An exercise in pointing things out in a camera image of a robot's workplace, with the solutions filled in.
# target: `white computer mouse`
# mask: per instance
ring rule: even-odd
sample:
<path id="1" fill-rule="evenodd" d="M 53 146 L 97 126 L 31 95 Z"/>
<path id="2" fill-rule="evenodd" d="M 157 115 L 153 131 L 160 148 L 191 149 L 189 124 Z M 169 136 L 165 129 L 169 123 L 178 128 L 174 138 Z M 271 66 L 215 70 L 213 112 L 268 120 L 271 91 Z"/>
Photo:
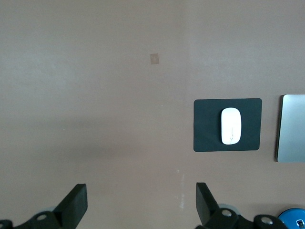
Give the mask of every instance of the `white computer mouse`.
<path id="1" fill-rule="evenodd" d="M 242 118 L 239 110 L 233 107 L 221 112 L 221 139 L 226 145 L 236 144 L 242 134 Z"/>

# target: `blue object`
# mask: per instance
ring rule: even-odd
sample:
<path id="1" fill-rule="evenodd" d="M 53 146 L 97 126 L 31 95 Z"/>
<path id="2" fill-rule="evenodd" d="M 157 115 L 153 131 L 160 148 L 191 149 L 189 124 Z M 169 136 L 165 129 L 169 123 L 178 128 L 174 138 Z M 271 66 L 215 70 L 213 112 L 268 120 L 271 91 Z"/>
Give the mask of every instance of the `blue object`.
<path id="1" fill-rule="evenodd" d="M 305 228 L 305 209 L 291 208 L 278 217 L 289 229 Z"/>

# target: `black mouse pad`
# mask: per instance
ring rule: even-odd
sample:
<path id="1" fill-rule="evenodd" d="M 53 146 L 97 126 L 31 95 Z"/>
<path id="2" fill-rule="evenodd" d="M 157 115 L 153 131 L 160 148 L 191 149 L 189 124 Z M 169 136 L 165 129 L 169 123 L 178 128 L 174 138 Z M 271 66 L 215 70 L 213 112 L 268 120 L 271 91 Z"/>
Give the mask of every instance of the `black mouse pad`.
<path id="1" fill-rule="evenodd" d="M 239 110 L 242 134 L 238 143 L 225 145 L 221 140 L 221 112 L 228 107 Z M 258 150 L 261 135 L 262 100 L 198 99 L 194 102 L 194 151 Z"/>

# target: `silver laptop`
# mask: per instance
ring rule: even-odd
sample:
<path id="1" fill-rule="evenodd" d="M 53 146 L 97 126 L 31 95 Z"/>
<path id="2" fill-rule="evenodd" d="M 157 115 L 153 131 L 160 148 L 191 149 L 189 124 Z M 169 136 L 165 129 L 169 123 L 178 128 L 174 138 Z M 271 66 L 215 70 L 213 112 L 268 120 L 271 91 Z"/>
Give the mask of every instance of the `silver laptop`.
<path id="1" fill-rule="evenodd" d="M 305 94 L 283 97 L 278 162 L 305 162 Z"/>

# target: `screw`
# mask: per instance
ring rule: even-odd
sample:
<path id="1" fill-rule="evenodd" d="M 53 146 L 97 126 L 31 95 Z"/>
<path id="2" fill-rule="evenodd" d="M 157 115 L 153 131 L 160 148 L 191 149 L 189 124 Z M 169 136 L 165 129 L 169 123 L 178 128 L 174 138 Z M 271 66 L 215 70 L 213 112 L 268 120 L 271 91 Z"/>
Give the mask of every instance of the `screw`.
<path id="1" fill-rule="evenodd" d="M 269 225 L 273 224 L 272 220 L 268 217 L 262 217 L 261 221 L 265 224 L 269 224 Z"/>
<path id="2" fill-rule="evenodd" d="M 223 210 L 221 213 L 222 213 L 224 216 L 227 216 L 227 217 L 232 216 L 232 213 L 231 213 L 229 210 Z"/>
<path id="3" fill-rule="evenodd" d="M 38 216 L 36 219 L 37 220 L 43 220 L 43 219 L 45 219 L 47 217 L 47 215 L 40 215 L 40 216 Z"/>

